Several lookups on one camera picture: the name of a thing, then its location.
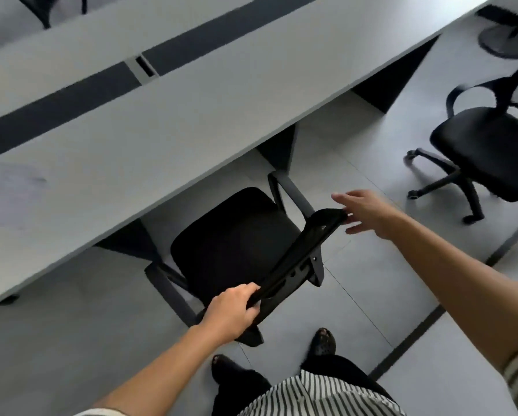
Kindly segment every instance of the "white desk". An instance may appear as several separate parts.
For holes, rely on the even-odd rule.
[[[27,229],[0,227],[0,299],[488,1],[316,0],[2,154],[50,189]],[[245,2],[124,0],[20,41],[0,51],[0,115]]]

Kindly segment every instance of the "black shoe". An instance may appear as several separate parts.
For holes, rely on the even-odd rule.
[[[217,384],[223,384],[226,380],[242,371],[245,371],[245,369],[226,355],[216,354],[213,356],[213,360],[211,361],[211,372],[213,374],[213,379]]]
[[[336,354],[336,339],[330,331],[320,328],[313,336],[313,340],[311,340],[307,357],[324,356],[327,354]]]

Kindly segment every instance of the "chair seat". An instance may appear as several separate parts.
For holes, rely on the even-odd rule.
[[[518,201],[518,119],[494,108],[467,109],[439,125],[430,142],[473,181]]]
[[[259,188],[245,188],[174,240],[171,254],[203,305],[229,287],[258,285],[300,230]]]

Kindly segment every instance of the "hand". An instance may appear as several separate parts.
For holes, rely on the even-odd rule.
[[[218,339],[219,346],[237,339],[259,314],[259,304],[246,309],[247,301],[259,286],[255,283],[230,287],[215,296],[199,324]]]
[[[359,222],[346,229],[349,235],[374,230],[380,238],[389,239],[392,221],[396,217],[406,216],[369,190],[349,191],[346,194],[334,193],[332,200],[345,206],[344,210],[349,216],[343,224]]]

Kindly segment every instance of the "paper on table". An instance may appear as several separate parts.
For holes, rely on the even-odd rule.
[[[0,226],[21,229],[46,188],[47,180],[39,169],[0,163]]]

